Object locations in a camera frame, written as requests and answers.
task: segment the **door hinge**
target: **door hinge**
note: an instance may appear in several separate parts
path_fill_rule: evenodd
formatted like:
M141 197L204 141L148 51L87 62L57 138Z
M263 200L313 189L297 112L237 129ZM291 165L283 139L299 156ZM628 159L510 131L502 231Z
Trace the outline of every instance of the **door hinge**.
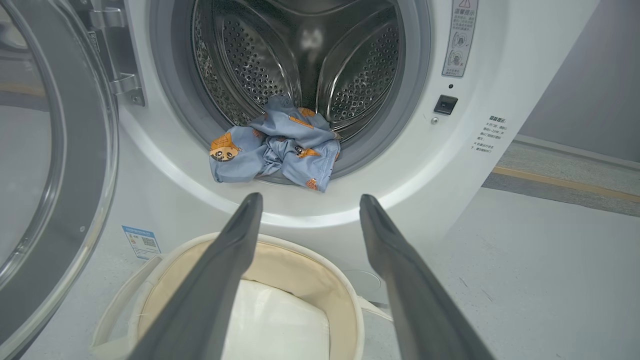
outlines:
M124 94L128 101L145 106L124 0L111 0L105 8L96 8L87 0L71 0L71 3L100 56L109 78L111 93Z

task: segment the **gray wall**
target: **gray wall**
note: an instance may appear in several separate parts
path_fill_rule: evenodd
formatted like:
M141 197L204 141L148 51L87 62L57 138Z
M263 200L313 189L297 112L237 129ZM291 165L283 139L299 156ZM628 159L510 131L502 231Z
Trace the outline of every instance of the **gray wall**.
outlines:
M640 1L602 0L520 134L640 161Z

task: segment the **blue cloth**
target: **blue cloth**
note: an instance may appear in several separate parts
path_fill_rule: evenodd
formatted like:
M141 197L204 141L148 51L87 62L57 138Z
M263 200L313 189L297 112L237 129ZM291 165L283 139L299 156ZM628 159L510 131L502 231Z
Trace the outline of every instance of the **blue cloth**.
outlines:
M209 164L219 183L244 183L281 171L294 183L326 190L340 152L337 134L320 114L272 96L249 126L234 126L211 142Z

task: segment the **front-loading washing machine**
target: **front-loading washing machine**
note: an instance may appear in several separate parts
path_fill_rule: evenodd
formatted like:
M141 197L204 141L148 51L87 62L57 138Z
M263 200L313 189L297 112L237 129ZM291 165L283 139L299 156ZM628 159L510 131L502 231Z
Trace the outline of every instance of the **front-loading washing machine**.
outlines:
M0 357L44 326L103 230L148 242L97 256L169 252L219 231L253 192L264 197L261 233L316 251L360 295L386 302L365 252L360 196L374 195L428 252L597 3L2 0L3 28L28 45L12 51L26 52L20 71L39 80L40 92L29 94L45 99L51 142L45 190L31 194L37 201L21 213L28 221L11 221L10 233L24 235L0 253L0 303L9 304L0 306ZM210 142L263 114L275 94L322 114L340 134L326 193L277 173L213 181Z

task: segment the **clothing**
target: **clothing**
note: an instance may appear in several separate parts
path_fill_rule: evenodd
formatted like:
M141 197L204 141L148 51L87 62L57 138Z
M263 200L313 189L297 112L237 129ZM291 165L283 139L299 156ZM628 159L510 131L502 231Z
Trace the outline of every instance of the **clothing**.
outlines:
M324 192L340 152L338 135L320 114L272 96L265 115L211 142L209 164L219 183L243 183L281 171L300 186Z

